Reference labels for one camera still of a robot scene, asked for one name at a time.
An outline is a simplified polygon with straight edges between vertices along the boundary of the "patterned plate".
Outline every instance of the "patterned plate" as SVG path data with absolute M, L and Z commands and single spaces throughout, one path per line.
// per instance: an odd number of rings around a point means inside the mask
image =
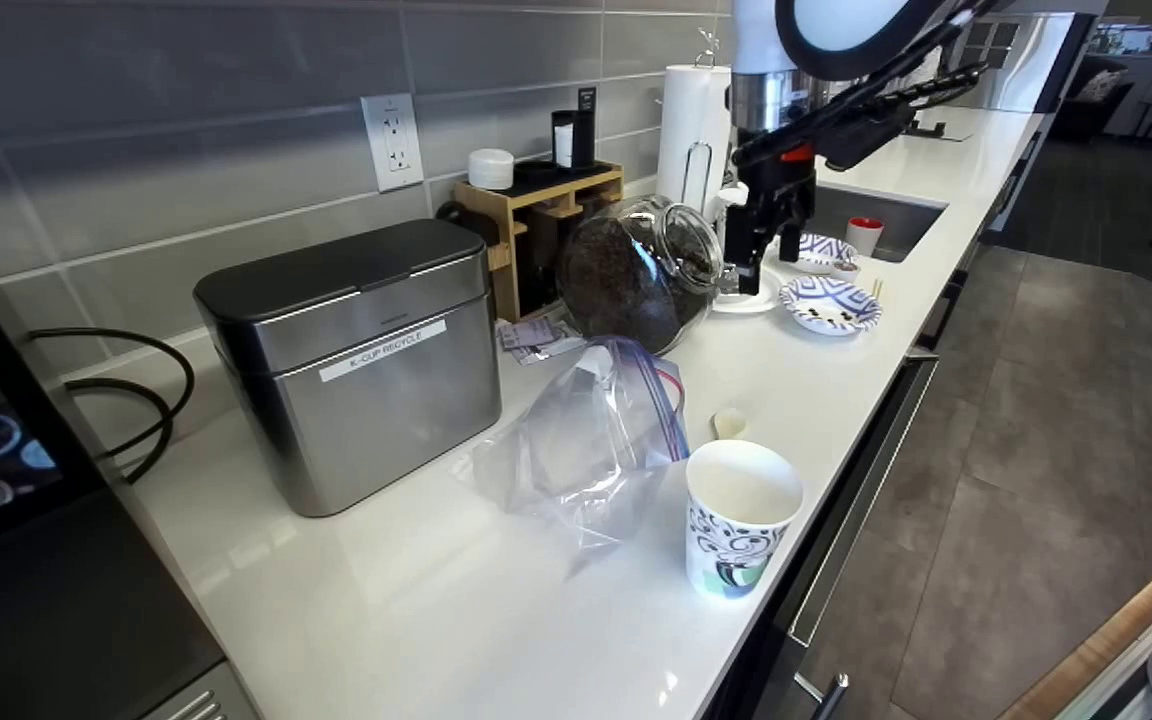
M 829 336 L 867 331 L 882 318 L 882 306 L 867 291 L 835 278 L 794 278 L 781 288 L 781 304 L 804 328 Z
M 855 263 L 855 247 L 827 234 L 805 232 L 799 236 L 799 260 L 790 263 L 790 266 L 799 273 L 828 275 L 838 260 Z

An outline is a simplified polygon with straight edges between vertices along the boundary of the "outlet cover plate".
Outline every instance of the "outlet cover plate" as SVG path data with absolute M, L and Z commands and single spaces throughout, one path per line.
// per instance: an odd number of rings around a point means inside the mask
M 420 165 L 412 97 L 406 92 L 364 97 L 362 119 L 367 123 L 371 161 L 381 192 L 422 182 L 425 169 Z

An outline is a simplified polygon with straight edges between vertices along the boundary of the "stainless steel appliance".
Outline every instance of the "stainless steel appliance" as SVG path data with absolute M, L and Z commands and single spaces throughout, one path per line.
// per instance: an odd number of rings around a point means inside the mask
M 992 13 L 960 36 L 947 65 L 987 61 L 977 86 L 949 105 L 961 108 L 1055 113 L 1082 58 L 1096 15 L 1086 13 Z
M 411 220 L 200 281 L 205 316 L 291 509 L 346 509 L 494 423 L 483 240 Z
M 127 484 L 92 460 L 90 429 L 18 328 L 0 296 L 0 717 L 256 720 L 154 529 L 132 521 Z

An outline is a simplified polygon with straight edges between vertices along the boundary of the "white countertop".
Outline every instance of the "white countertop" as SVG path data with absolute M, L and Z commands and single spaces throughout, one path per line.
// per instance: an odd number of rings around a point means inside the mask
M 576 571 L 550 530 L 458 479 L 476 439 L 326 520 L 288 510 L 237 410 L 177 442 L 136 495 L 266 719 L 699 715 L 1039 120 L 927 115 L 973 135 L 901 137 L 858 168 L 820 172 L 823 185 L 946 205 L 904 263 L 863 264 L 862 285 L 884 280 L 873 332 L 833 340 L 780 311 L 711 314 L 667 356 L 692 447 L 710 415 L 736 407 L 748 439 L 808 486 L 749 597 L 687 584 L 680 473 L 634 541 Z M 526 367 L 503 357 L 502 423 L 576 355 Z

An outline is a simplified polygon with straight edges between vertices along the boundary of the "paper cup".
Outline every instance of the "paper cup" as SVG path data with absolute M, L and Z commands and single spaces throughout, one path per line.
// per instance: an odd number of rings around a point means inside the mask
M 687 460 L 687 578 L 704 594 L 755 589 L 803 506 L 790 462 L 753 442 L 719 439 Z
M 847 220 L 847 234 L 844 240 L 849 245 L 855 247 L 856 252 L 869 257 L 874 253 L 878 247 L 878 237 L 882 234 L 881 220 L 873 218 L 852 218 Z

